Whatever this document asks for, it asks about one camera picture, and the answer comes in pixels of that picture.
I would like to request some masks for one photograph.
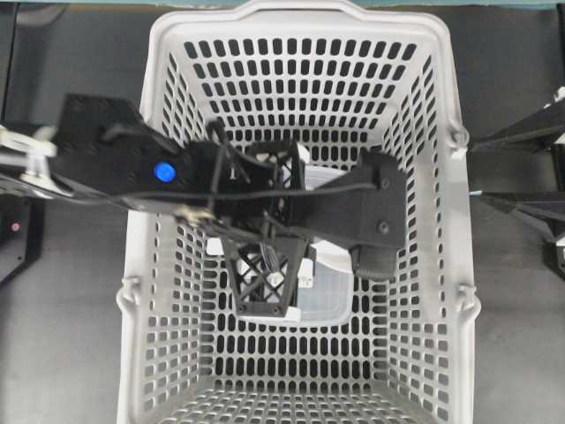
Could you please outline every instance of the table surface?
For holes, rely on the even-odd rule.
[[[563,84],[554,10],[411,10],[450,28],[463,121],[474,135],[537,110]],[[55,123],[65,92],[138,102],[149,28],[166,11],[73,5],[44,26],[21,19],[7,118]],[[548,155],[474,155],[469,173],[474,190],[555,188]],[[475,422],[561,423],[565,281],[543,265],[535,231],[476,199],[471,218],[483,303]],[[0,287],[0,422],[115,421],[125,224],[110,206],[47,206],[42,257]]]

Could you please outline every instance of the blue led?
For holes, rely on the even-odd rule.
[[[177,176],[177,170],[170,163],[159,162],[155,165],[155,176],[163,183],[170,183]]]

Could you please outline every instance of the bolt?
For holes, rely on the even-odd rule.
[[[76,97],[74,99],[74,101],[72,102],[72,110],[75,112],[80,112],[82,110],[82,98],[81,97]]]
[[[381,234],[388,234],[388,232],[390,231],[390,227],[388,226],[388,223],[386,221],[380,221],[378,228]]]

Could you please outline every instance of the white plastic basket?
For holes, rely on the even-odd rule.
[[[346,170],[380,146],[409,176],[407,239],[395,279],[356,280],[346,324],[285,329],[236,318],[205,234],[131,213],[118,423],[472,422],[468,136],[439,20],[312,0],[174,12],[141,111],[179,143],[220,118],[243,149],[291,135]]]

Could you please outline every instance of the white plastic container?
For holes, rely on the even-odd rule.
[[[243,149],[290,135],[344,170],[381,148],[408,175],[407,239],[393,280],[355,281],[346,324],[287,329],[235,317],[201,231],[131,213],[120,424],[472,422],[468,136],[439,20],[342,1],[174,12],[141,112],[179,143],[219,118]]]

